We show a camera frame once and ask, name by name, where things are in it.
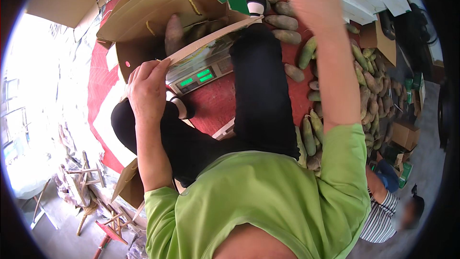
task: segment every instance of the finger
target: finger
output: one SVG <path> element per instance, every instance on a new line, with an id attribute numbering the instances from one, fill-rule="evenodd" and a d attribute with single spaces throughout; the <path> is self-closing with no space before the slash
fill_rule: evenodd
<path id="1" fill-rule="evenodd" d="M 169 63 L 171 62 L 171 59 L 167 58 L 165 60 L 162 60 L 158 63 L 158 65 L 155 67 L 155 69 L 152 71 L 152 73 L 149 76 L 149 81 L 152 83 L 159 83 L 163 84 L 166 79 L 166 73 L 168 71 Z"/>
<path id="2" fill-rule="evenodd" d="M 139 67 L 138 80 L 146 80 L 158 63 L 159 62 L 156 60 L 150 60 L 142 63 Z"/>
<path id="3" fill-rule="evenodd" d="M 132 80 L 134 79 L 134 73 L 135 73 L 136 70 L 137 70 L 137 68 L 133 72 L 131 72 L 129 74 L 128 85 L 131 84 Z"/>

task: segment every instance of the yellow rope handle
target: yellow rope handle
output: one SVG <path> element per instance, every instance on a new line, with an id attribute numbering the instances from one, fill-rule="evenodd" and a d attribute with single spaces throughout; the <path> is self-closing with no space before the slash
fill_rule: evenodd
<path id="1" fill-rule="evenodd" d="M 150 33 L 152 33 L 153 36 L 156 36 L 155 32 L 153 32 L 152 28 L 150 28 L 148 20 L 145 22 L 145 26 L 147 26 L 147 29 L 150 31 Z"/>
<path id="2" fill-rule="evenodd" d="M 191 4 L 192 7 L 193 7 L 193 11 L 195 11 L 195 13 L 196 13 L 197 15 L 202 15 L 202 14 L 198 11 L 198 8 L 196 8 L 195 3 L 193 3 L 192 0 L 189 0 L 189 2 L 190 2 L 190 4 Z"/>

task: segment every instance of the red carpet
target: red carpet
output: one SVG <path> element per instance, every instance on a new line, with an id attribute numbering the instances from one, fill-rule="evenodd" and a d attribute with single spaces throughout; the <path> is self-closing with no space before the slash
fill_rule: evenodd
<path id="1" fill-rule="evenodd" d="M 106 12 L 112 10 L 117 2 L 118 0 L 111 0 L 108 2 L 105 8 Z M 297 32 L 302 35 L 303 40 L 301 44 L 291 45 L 281 43 L 284 63 L 295 65 L 300 49 L 312 35 L 311 32 L 307 30 L 307 27 L 301 22 L 299 22 Z M 359 37 L 357 35 L 349 35 L 359 43 Z M 101 142 L 105 150 L 103 164 L 119 173 L 123 169 L 123 165 L 120 164 L 117 158 L 115 158 L 112 152 L 107 148 L 107 145 L 93 126 L 93 122 L 99 113 L 102 102 L 118 80 L 117 68 L 113 68 L 110 72 L 107 68 L 106 54 L 107 50 L 96 43 L 92 52 L 88 84 L 88 122 L 91 131 L 96 139 Z M 310 107 L 312 107 L 312 102 L 307 98 L 307 93 L 310 90 L 308 83 L 313 78 L 309 67 L 304 70 L 304 74 L 305 80 L 301 83 L 294 82 L 291 78 L 287 78 L 294 123 L 297 126 L 300 126 L 302 118 L 309 112 Z M 186 95 L 196 110 L 195 117 L 190 121 L 197 129 L 213 135 L 235 116 L 234 83 L 235 77 L 233 73 L 231 73 Z"/>

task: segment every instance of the blue jeans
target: blue jeans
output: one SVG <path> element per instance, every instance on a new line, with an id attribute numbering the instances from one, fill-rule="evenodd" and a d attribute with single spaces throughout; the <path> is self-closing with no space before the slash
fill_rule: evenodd
<path id="1" fill-rule="evenodd" d="M 396 172 L 393 169 L 393 167 L 391 167 L 385 161 L 385 159 L 380 160 L 380 162 L 377 164 L 377 167 L 375 168 L 375 174 L 377 175 L 378 178 L 380 178 L 383 185 L 389 192 L 394 193 L 398 190 L 399 188 L 398 175 L 396 175 Z"/>

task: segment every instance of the digital display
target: digital display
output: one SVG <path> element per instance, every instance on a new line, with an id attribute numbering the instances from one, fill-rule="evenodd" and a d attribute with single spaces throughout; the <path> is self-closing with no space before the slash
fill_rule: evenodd
<path id="1" fill-rule="evenodd" d="M 192 82 L 192 81 L 193 81 L 192 78 L 189 78 L 189 79 L 187 79 L 187 80 L 184 80 L 184 81 L 182 81 L 182 82 L 180 83 L 180 86 L 187 85 L 188 83 L 190 83 L 190 82 Z"/>
<path id="2" fill-rule="evenodd" d="M 204 76 L 206 74 L 210 73 L 209 69 L 206 69 L 205 71 L 201 71 L 200 73 L 198 73 L 196 76 L 198 78 L 200 78 L 201 76 Z"/>
<path id="3" fill-rule="evenodd" d="M 208 79 L 211 79 L 212 77 L 213 77 L 213 75 L 212 75 L 212 74 L 210 74 L 210 75 L 206 75 L 205 77 L 203 77 L 203 78 L 200 78 L 200 82 L 203 82 L 203 81 L 206 81 L 206 80 L 208 80 Z"/>

